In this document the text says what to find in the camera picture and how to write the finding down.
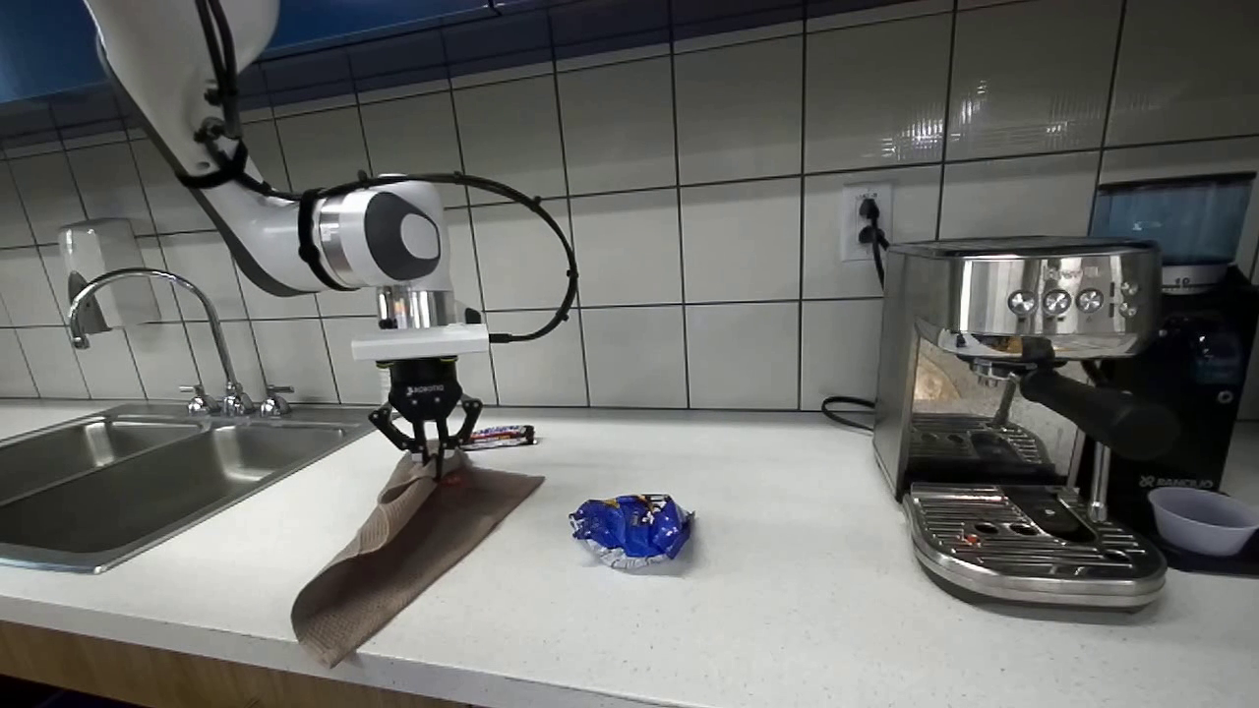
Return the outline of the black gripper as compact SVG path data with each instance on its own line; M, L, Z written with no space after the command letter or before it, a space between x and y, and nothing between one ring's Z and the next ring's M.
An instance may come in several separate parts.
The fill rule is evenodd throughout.
M401 454L433 462L435 472L449 472L468 450L475 422L485 413L479 396L465 396L453 357L406 357L389 367L389 407L406 422L435 422L435 450L430 454L415 434L393 426L393 408L371 408L371 426Z

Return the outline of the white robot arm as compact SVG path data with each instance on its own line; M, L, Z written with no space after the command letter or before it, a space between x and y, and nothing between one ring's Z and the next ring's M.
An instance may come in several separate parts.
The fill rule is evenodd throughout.
M99 57L178 181L268 295L376 295L376 335L348 354L384 370L371 413L389 445L445 468L470 428L457 357L486 332L457 311L445 203L423 178L359 178L279 192L241 129L241 75L268 53L279 0L83 0Z

